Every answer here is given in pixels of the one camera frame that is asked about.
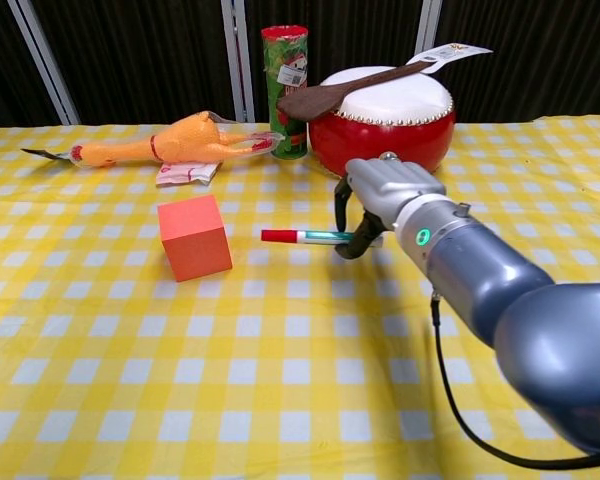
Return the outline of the red white drum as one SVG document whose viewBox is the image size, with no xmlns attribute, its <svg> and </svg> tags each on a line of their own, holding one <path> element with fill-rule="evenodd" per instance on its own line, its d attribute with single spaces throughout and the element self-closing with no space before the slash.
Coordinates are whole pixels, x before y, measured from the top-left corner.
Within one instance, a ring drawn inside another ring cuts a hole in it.
<svg viewBox="0 0 600 480">
<path fill-rule="evenodd" d="M 311 121 L 308 133 L 318 161 L 338 176 L 349 160 L 387 151 L 433 172 L 450 147 L 454 124 L 449 91 L 416 73 L 350 93 L 336 112 Z"/>
</svg>

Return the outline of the dark wooden spatula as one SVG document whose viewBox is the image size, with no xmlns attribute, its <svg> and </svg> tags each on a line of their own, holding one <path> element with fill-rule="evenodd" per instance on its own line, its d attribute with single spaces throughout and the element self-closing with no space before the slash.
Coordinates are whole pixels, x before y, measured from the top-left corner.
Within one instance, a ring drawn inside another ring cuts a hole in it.
<svg viewBox="0 0 600 480">
<path fill-rule="evenodd" d="M 309 122 L 337 109 L 353 91 L 419 73 L 434 65 L 434 62 L 418 61 L 340 84 L 299 89 L 279 99 L 276 106 L 290 118 Z"/>
</svg>

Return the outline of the white spatula label card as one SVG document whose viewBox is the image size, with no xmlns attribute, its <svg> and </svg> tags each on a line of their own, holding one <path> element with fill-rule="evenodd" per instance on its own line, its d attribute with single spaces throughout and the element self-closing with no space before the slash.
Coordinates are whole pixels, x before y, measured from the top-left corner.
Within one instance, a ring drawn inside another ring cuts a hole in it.
<svg viewBox="0 0 600 480">
<path fill-rule="evenodd" d="M 475 55 L 490 54 L 492 50 L 460 43 L 448 43 L 423 51 L 407 62 L 407 65 L 425 62 L 428 66 L 422 70 L 423 74 L 433 74 L 443 66 Z"/>
</svg>

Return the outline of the pink foam cube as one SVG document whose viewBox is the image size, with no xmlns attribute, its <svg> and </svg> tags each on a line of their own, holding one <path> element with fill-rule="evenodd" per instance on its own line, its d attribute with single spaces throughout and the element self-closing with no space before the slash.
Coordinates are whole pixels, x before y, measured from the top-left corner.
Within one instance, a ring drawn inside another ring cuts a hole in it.
<svg viewBox="0 0 600 480">
<path fill-rule="evenodd" d="M 213 195 L 161 204 L 157 213 L 161 243 L 177 282 L 232 268 L 225 225 Z"/>
</svg>

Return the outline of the red and white pen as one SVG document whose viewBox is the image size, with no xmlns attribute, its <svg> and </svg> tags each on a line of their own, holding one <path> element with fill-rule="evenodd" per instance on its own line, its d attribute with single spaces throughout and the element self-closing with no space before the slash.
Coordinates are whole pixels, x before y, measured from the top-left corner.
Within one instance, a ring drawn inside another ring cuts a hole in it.
<svg viewBox="0 0 600 480">
<path fill-rule="evenodd" d="M 313 245 L 347 245 L 353 240 L 352 232 L 317 230 L 263 229 L 260 239 L 264 242 Z"/>
</svg>

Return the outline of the green chips can red lid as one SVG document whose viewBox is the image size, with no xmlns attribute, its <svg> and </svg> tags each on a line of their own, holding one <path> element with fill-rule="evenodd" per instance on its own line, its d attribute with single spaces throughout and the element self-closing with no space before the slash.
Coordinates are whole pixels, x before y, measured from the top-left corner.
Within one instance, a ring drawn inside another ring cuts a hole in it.
<svg viewBox="0 0 600 480">
<path fill-rule="evenodd" d="M 273 155 L 284 160 L 301 158 L 308 151 L 306 124 L 277 107 L 280 99 L 307 86 L 308 33 L 301 25 L 275 25 L 261 30 L 269 125 L 284 136 Z"/>
</svg>

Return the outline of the orange rubber chicken toy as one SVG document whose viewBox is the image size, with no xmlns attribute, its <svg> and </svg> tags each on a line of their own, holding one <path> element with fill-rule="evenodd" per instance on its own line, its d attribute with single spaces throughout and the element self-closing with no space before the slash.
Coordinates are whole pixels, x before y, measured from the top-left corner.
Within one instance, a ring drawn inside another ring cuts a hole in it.
<svg viewBox="0 0 600 480">
<path fill-rule="evenodd" d="M 189 115 L 146 139 L 126 143 L 84 143 L 68 159 L 81 167 L 155 161 L 160 164 L 216 164 L 274 150 L 285 136 L 273 131 L 230 133 L 226 120 L 210 111 Z"/>
</svg>

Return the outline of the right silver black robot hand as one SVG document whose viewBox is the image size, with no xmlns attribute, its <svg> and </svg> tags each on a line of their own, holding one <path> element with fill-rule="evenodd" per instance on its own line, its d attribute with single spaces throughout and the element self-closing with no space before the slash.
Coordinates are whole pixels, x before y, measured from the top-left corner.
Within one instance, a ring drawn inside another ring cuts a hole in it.
<svg viewBox="0 0 600 480">
<path fill-rule="evenodd" d="M 345 175 L 334 190 L 337 230 L 346 230 L 347 202 L 351 196 L 361 202 L 364 214 L 352 240 L 336 246 L 336 252 L 347 260 L 362 256 L 382 233 L 396 229 L 397 219 L 408 203 L 429 194 L 445 195 L 446 188 L 416 163 L 396 157 L 348 161 Z"/>
</svg>

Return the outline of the yellow white checked tablecloth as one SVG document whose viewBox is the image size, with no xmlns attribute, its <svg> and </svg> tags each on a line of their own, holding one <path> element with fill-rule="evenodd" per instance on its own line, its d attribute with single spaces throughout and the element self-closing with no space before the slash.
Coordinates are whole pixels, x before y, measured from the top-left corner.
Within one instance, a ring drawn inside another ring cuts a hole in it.
<svg viewBox="0 0 600 480">
<path fill-rule="evenodd" d="M 346 261 L 312 158 L 159 188 L 30 156 L 150 125 L 0 129 L 0 480 L 600 480 L 519 469 L 447 405 L 431 286 L 393 236 Z M 213 195 L 230 270 L 177 282 L 157 207 Z"/>
</svg>

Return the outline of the silver metal frame post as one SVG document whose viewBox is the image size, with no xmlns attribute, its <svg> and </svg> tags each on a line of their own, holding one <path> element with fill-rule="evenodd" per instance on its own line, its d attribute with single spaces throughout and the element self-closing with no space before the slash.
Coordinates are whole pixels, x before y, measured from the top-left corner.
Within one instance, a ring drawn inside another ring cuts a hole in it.
<svg viewBox="0 0 600 480">
<path fill-rule="evenodd" d="M 51 103 L 63 125 L 81 123 L 31 0 L 7 0 Z"/>
<path fill-rule="evenodd" d="M 255 122 L 245 0 L 220 0 L 235 119 Z"/>
<path fill-rule="evenodd" d="M 432 49 L 436 44 L 443 0 L 422 0 L 414 53 Z"/>
</svg>

